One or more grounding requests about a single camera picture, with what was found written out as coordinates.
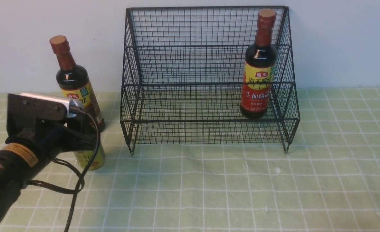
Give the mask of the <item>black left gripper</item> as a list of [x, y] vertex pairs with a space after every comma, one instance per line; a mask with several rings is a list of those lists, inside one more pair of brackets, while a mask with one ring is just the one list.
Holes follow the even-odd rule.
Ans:
[[50, 118], [34, 100], [19, 94], [7, 95], [6, 144], [19, 143], [44, 154], [93, 151], [97, 147], [96, 120], [83, 107], [74, 118]]

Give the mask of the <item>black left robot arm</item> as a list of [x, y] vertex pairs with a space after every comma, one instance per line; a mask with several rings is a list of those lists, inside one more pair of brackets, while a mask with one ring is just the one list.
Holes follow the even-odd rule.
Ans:
[[[84, 187], [84, 176], [92, 161], [80, 172], [57, 156], [92, 151], [96, 157], [101, 140], [96, 117], [78, 100], [30, 92], [9, 93], [6, 113], [8, 137], [0, 150], [0, 223], [21, 191], [33, 185], [73, 196], [64, 229], [68, 231], [77, 195]], [[69, 167], [78, 176], [75, 188], [34, 180], [51, 162]]]

